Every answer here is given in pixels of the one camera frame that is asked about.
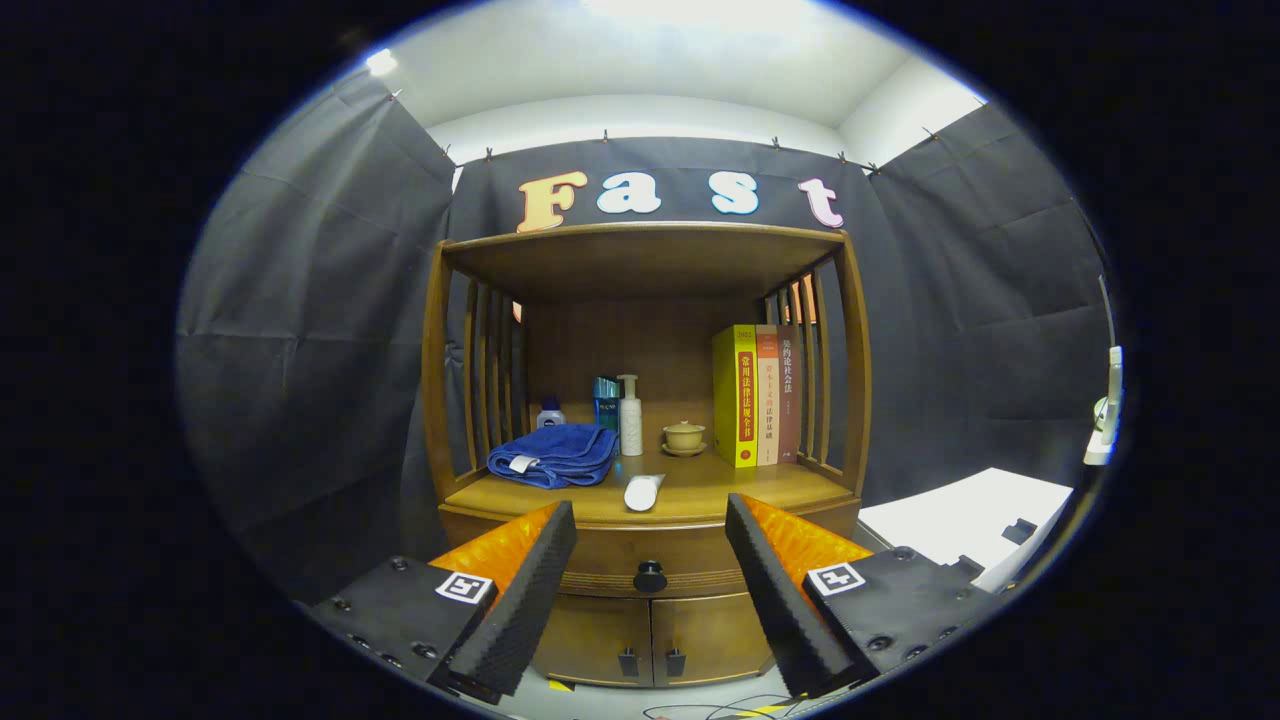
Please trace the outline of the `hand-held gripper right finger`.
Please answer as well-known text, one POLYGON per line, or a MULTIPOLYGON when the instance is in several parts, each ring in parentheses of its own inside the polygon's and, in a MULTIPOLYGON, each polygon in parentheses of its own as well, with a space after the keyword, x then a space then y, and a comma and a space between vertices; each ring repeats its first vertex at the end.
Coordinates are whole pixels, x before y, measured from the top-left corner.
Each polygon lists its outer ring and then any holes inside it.
POLYGON ((895 674, 1001 606, 969 559, 940 564, 897 546, 870 551, 746 495, 724 533, 783 683, 817 698, 895 674))

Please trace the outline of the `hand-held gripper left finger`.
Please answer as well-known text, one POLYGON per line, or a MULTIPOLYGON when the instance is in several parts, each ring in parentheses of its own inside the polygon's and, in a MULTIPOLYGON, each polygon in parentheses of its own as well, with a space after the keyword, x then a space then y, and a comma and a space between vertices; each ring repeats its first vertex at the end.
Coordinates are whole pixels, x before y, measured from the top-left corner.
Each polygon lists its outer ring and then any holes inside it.
POLYGON ((548 503, 442 556, 393 556, 305 612, 417 684, 495 705, 532 661, 577 532, 548 503))

